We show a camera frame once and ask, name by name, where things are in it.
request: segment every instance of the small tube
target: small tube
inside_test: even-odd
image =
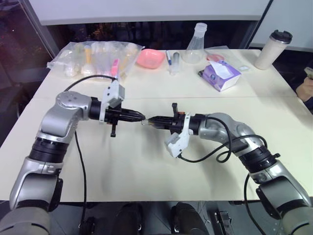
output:
[[[179,53],[175,52],[173,55],[172,65],[170,66],[170,74],[175,75],[179,72]]]

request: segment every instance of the wire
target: wire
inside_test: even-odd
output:
[[[83,77],[79,80],[77,80],[76,82],[72,83],[71,85],[69,85],[64,91],[67,92],[69,91],[72,87],[74,87],[75,85],[77,85],[78,83],[85,81],[89,78],[94,78],[94,77],[104,77],[104,78],[109,78],[112,81],[116,80],[114,77],[111,76],[106,76],[106,75],[91,75],[91,76],[87,76],[87,77]],[[77,145],[77,149],[78,149],[78,153],[79,153],[79,157],[80,157],[80,162],[82,164],[82,169],[83,169],[83,175],[84,175],[84,202],[83,202],[83,212],[82,212],[82,217],[80,220],[80,225],[79,227],[85,222],[85,215],[86,215],[86,209],[87,209],[87,177],[86,177],[86,169],[85,169],[85,164],[84,164],[84,160],[83,160],[83,154],[82,151],[79,147],[79,142],[78,142],[78,137],[77,137],[77,132],[75,131],[75,141],[76,141],[76,145]]]
[[[249,205],[248,205],[248,201],[246,199],[246,188],[247,188],[247,185],[248,185],[248,180],[249,180],[249,174],[246,176],[246,180],[245,180],[245,185],[244,185],[244,203],[245,203],[245,207],[246,207],[246,212],[248,213],[250,219],[252,220],[252,222],[254,223],[254,225],[257,227],[257,229],[260,231],[260,233],[262,235],[266,235],[266,233],[262,230],[262,228],[260,227],[260,225],[256,222],[256,220],[253,218],[252,214],[251,214],[251,211],[250,211],[250,208],[249,208]]]
[[[84,160],[83,160],[83,154],[82,154],[82,151],[80,150],[80,147],[79,147],[78,137],[77,137],[76,131],[75,131],[75,140],[76,140],[76,145],[77,145],[80,161],[82,163],[82,169],[83,169],[83,175],[84,175],[84,204],[83,204],[83,213],[82,213],[82,217],[80,220],[80,225],[82,225],[85,221],[86,208],[87,208],[87,178],[86,178],[86,169],[85,169],[85,164],[84,164]]]
[[[208,219],[206,219],[205,216],[204,216],[204,210],[203,210],[203,208],[204,208],[206,202],[205,202],[203,205],[202,205],[202,201],[200,201],[200,202],[201,202],[201,210],[199,211],[199,215],[200,215],[200,213],[202,212],[202,216],[203,216],[203,219],[204,219],[204,225],[205,225],[207,222],[210,224],[211,221],[208,220]]]
[[[220,120],[219,118],[214,118],[214,117],[206,117],[205,118],[205,120],[208,120],[208,119],[211,119],[211,120],[215,120],[215,121],[218,121],[220,124],[222,124],[223,126],[224,126],[224,128],[225,128],[225,130],[226,130],[226,132],[227,132],[227,137],[228,137],[228,151],[226,151],[226,152],[223,152],[223,153],[221,153],[221,154],[219,154],[217,157],[216,157],[216,160],[219,162],[219,163],[225,163],[225,162],[227,162],[228,161],[228,159],[230,158],[230,155],[231,155],[231,153],[232,153],[232,139],[231,139],[231,137],[230,137],[230,130],[229,130],[229,128],[228,128],[228,126],[226,125],[226,123],[225,122],[223,122],[222,120]],[[225,157],[225,159],[224,160],[220,160],[220,157],[223,155],[223,154],[225,154],[225,153],[227,153],[227,156]]]
[[[266,140],[262,137],[262,136],[259,136],[259,135],[255,135],[255,134],[251,134],[251,135],[245,135],[245,136],[239,136],[239,137],[236,137],[234,139],[232,139],[233,142],[235,141],[238,141],[238,140],[242,140],[242,139],[246,139],[246,138],[250,138],[250,137],[255,137],[255,138],[259,138],[263,141],[264,143],[264,146],[267,148],[268,147],[268,143],[266,142]],[[219,146],[218,148],[216,148],[215,150],[213,150],[212,152],[210,152],[209,154],[207,154],[205,157],[203,158],[200,158],[198,160],[189,160],[189,159],[186,159],[186,158],[183,158],[182,156],[178,156],[178,158],[186,161],[186,162],[189,162],[189,163],[199,163],[199,162],[202,162],[204,161],[205,159],[211,157],[213,154],[215,154],[217,151],[219,151],[220,149],[222,149],[223,147],[227,146],[228,145],[228,142],[226,143],[223,143],[221,146]]]
[[[67,87],[64,91],[67,92],[69,89],[71,89],[73,86],[77,85],[78,83],[82,82],[82,81],[85,81],[89,78],[93,78],[93,77],[104,77],[104,78],[109,78],[111,79],[112,81],[116,80],[115,77],[111,77],[111,76],[106,76],[106,75],[91,75],[91,76],[87,76],[87,77],[83,77],[79,80],[77,80],[76,82],[72,83],[69,87]]]

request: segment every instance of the person's hand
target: person's hand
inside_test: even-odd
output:
[[[303,102],[308,101],[313,96],[313,80],[306,77],[295,92]]]

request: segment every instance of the white bracket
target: white bracket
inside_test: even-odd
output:
[[[180,134],[173,133],[167,141],[165,141],[166,149],[172,155],[172,157],[176,158],[182,151],[188,147],[189,143],[189,122],[190,122],[190,114],[186,114],[184,120],[184,127]]]
[[[117,80],[114,80],[103,92],[99,122],[104,122],[106,109],[110,106],[115,108],[125,98],[125,88]]]

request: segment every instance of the cap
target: cap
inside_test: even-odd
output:
[[[196,37],[204,37],[206,32],[207,25],[205,23],[197,23],[195,26],[195,34]]]
[[[287,31],[280,32],[277,29],[271,33],[270,38],[283,44],[289,44],[292,40],[292,34]]]

